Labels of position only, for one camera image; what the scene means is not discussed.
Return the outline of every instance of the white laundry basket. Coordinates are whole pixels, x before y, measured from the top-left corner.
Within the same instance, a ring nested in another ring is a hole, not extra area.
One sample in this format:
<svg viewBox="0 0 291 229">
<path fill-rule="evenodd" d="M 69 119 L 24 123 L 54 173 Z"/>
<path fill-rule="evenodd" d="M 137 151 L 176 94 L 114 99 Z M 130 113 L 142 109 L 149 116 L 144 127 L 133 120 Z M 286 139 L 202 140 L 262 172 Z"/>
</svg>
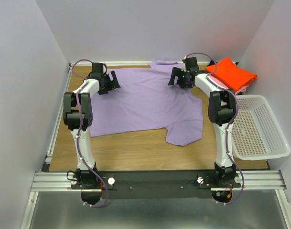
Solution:
<svg viewBox="0 0 291 229">
<path fill-rule="evenodd" d="M 242 160 L 287 156 L 289 145 L 267 100 L 261 95 L 238 95 L 239 112 L 232 129 L 233 155 Z"/>
</svg>

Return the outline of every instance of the wooden table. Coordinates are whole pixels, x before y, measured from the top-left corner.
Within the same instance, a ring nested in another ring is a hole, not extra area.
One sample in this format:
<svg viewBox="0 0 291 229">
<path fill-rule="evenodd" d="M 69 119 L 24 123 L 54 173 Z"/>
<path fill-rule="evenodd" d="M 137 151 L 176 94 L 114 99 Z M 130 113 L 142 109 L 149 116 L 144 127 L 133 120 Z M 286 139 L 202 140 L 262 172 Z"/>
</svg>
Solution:
<svg viewBox="0 0 291 229">
<path fill-rule="evenodd" d="M 150 68 L 150 66 L 116 66 L 115 68 Z M 91 67 L 76 67 L 76 72 L 88 75 Z M 82 84 L 82 79 L 72 75 L 68 91 Z M 213 169 L 216 158 L 216 137 L 207 109 L 209 98 L 194 87 L 192 94 L 203 100 L 203 138 L 185 147 L 165 142 L 167 130 L 146 130 L 91 138 L 92 154 L 97 168 L 107 170 L 178 170 Z M 266 160 L 242 161 L 236 159 L 244 169 L 268 168 Z M 50 171 L 75 170 L 77 157 L 72 135 L 61 121 L 52 156 Z"/>
</svg>

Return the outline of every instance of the purple t-shirt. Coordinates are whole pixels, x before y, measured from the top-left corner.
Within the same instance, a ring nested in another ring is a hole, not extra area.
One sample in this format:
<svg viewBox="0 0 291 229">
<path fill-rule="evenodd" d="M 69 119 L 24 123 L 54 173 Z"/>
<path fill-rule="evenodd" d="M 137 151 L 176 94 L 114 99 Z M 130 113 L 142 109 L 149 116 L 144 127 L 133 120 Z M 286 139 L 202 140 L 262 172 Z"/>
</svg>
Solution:
<svg viewBox="0 0 291 229">
<path fill-rule="evenodd" d="M 150 66 L 116 69 L 121 89 L 91 98 L 91 136 L 166 128 L 166 141 L 174 145 L 202 138 L 202 100 L 190 89 L 168 86 L 172 68 L 182 65 L 155 61 Z"/>
</svg>

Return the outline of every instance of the white wall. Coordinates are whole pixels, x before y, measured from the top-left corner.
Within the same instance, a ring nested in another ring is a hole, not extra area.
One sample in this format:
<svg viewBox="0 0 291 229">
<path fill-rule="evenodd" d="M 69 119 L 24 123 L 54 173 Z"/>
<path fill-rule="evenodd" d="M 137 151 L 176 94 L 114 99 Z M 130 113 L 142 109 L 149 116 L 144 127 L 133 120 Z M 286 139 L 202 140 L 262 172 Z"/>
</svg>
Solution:
<svg viewBox="0 0 291 229">
<path fill-rule="evenodd" d="M 69 62 L 181 60 L 195 51 L 239 61 L 274 2 L 36 1 Z"/>
<path fill-rule="evenodd" d="M 0 229 L 19 228 L 68 64 L 34 0 L 0 0 Z"/>
<path fill-rule="evenodd" d="M 291 147 L 291 0 L 275 1 L 239 66 L 258 74 L 248 93 L 267 98 Z M 270 164 L 281 168 L 291 204 L 291 154 Z"/>
</svg>

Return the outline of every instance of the orange cloth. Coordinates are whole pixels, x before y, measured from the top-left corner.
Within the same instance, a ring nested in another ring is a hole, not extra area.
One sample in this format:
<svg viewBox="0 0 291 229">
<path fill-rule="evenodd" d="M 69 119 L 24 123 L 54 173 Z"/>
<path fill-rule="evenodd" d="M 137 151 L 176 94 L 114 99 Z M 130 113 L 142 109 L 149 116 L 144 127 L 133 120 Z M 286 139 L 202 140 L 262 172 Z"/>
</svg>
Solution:
<svg viewBox="0 0 291 229">
<path fill-rule="evenodd" d="M 217 64 L 217 71 L 213 76 L 223 82 L 228 88 L 238 91 L 243 86 L 249 86 L 257 75 L 238 68 L 229 57 Z M 208 66 L 206 70 L 211 73 L 216 69 L 215 65 Z"/>
</svg>

